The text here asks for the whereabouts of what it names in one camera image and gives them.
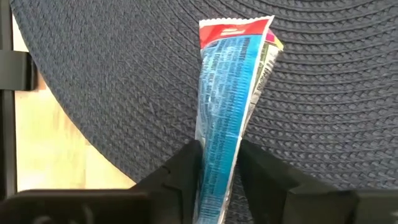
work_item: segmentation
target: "wooden table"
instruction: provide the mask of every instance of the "wooden table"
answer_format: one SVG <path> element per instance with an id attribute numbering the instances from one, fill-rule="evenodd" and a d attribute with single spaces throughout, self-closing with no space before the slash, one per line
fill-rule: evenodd
<path id="1" fill-rule="evenodd" d="M 13 26 L 14 50 L 27 51 L 15 20 Z M 135 184 L 83 137 L 40 75 L 36 91 L 17 91 L 15 101 L 18 191 Z"/>

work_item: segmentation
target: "woven placemat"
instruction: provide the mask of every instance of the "woven placemat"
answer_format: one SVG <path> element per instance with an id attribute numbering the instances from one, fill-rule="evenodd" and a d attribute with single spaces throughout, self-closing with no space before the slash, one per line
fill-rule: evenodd
<path id="1" fill-rule="evenodd" d="M 245 138 L 341 189 L 398 186 L 396 0 L 13 0 L 86 138 L 135 181 L 194 137 L 198 21 L 275 14 L 285 44 Z M 235 178 L 227 223 L 251 216 Z"/>

